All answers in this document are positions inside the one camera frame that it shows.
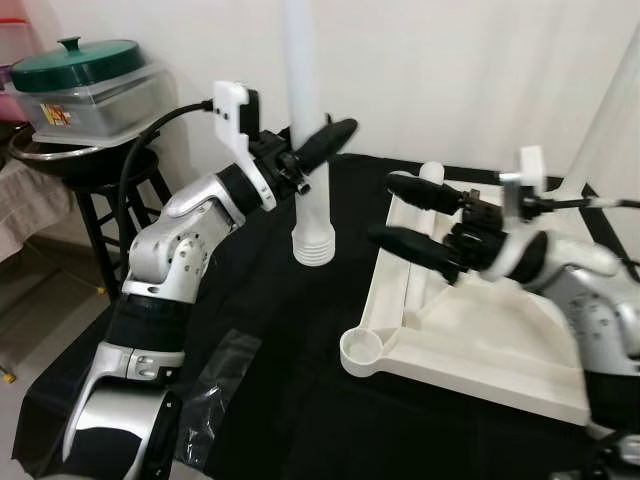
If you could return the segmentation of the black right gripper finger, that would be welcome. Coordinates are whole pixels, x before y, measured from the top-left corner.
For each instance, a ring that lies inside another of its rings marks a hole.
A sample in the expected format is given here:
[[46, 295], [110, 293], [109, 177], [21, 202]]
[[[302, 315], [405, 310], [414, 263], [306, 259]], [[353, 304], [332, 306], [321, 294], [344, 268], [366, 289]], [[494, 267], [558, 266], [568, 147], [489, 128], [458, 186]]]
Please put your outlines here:
[[367, 229], [367, 237], [380, 248], [399, 259], [439, 273], [447, 283], [456, 283], [463, 271], [461, 256], [451, 247], [434, 241], [406, 227], [375, 225]]
[[445, 215], [456, 214], [466, 204], [465, 193], [407, 172], [388, 174], [387, 189], [407, 205]]

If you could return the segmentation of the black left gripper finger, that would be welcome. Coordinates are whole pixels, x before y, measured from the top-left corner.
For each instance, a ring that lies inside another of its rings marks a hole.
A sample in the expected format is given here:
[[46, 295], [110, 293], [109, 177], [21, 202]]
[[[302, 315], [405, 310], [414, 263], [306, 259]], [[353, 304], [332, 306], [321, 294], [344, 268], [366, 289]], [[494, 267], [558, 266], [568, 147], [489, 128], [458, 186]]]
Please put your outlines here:
[[358, 122], [353, 118], [326, 123], [294, 150], [294, 165], [298, 172], [315, 172], [321, 165], [328, 163], [347, 146], [357, 129]]

